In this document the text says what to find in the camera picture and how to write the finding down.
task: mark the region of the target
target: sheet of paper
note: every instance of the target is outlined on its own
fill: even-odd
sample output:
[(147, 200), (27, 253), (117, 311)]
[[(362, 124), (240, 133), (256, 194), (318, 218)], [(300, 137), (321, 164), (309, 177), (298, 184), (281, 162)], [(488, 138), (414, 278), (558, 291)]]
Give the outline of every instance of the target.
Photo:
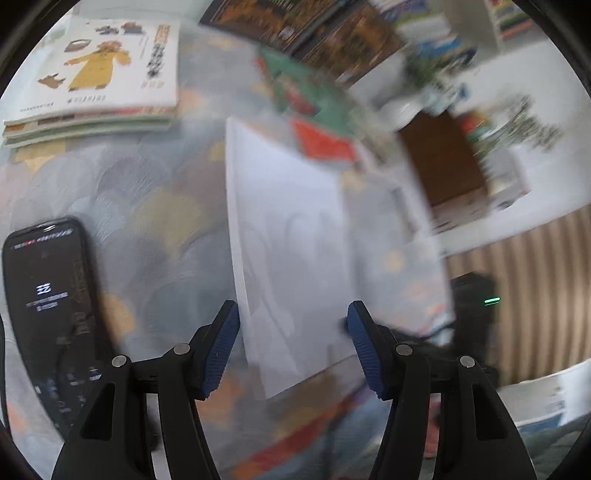
[(229, 118), (226, 188), (246, 357), (269, 398), (355, 353), (339, 174)]

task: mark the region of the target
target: black device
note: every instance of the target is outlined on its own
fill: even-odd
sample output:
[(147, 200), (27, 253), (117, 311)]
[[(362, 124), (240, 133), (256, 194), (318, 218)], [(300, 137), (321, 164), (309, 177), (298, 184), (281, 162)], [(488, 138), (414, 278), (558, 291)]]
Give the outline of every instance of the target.
[(65, 438), (114, 355), (82, 224), (67, 218), (12, 233), (2, 249), (2, 266), (21, 358)]

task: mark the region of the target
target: black smartphone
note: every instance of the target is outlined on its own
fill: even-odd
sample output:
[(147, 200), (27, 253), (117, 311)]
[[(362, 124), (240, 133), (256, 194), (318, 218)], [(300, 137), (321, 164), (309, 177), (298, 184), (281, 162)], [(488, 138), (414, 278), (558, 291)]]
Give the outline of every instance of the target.
[(82, 224), (65, 218), (10, 234), (2, 267), (22, 361), (65, 438), (102, 366), (114, 356)]

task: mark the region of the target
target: colorful book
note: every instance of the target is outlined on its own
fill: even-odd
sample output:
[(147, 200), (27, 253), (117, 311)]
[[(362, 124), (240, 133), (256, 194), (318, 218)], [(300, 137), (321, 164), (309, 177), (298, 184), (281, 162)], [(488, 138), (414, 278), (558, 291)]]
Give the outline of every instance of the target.
[(321, 66), (346, 85), (402, 46), (365, 0), (215, 0), (201, 23)]
[(168, 21), (73, 17), (4, 121), (5, 145), (110, 122), (169, 125), (178, 100), (178, 30)]
[(402, 47), (402, 40), (373, 5), (356, 2), (311, 38), (294, 57), (345, 86)]
[(349, 0), (215, 0), (200, 22), (290, 53), (348, 3)]

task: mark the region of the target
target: beige striped fabric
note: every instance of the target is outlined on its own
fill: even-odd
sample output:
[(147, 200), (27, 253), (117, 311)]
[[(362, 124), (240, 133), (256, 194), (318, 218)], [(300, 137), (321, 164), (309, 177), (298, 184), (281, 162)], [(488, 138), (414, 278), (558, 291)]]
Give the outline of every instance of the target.
[(447, 257), (450, 278), (492, 275), (501, 383), (538, 378), (591, 356), (591, 205), (519, 235)]

